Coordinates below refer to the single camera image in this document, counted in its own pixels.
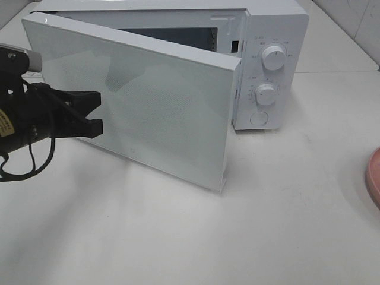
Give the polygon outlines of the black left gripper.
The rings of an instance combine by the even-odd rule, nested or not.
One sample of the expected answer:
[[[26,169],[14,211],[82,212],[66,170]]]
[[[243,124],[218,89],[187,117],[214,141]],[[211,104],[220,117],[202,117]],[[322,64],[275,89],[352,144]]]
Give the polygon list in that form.
[[[98,137],[103,133],[103,121],[86,117],[100,105],[98,91],[63,91],[47,84],[32,84],[20,97],[1,100],[1,153],[8,154],[49,137]],[[74,119],[77,115],[84,121]],[[63,118],[71,119],[56,126],[57,119]]]

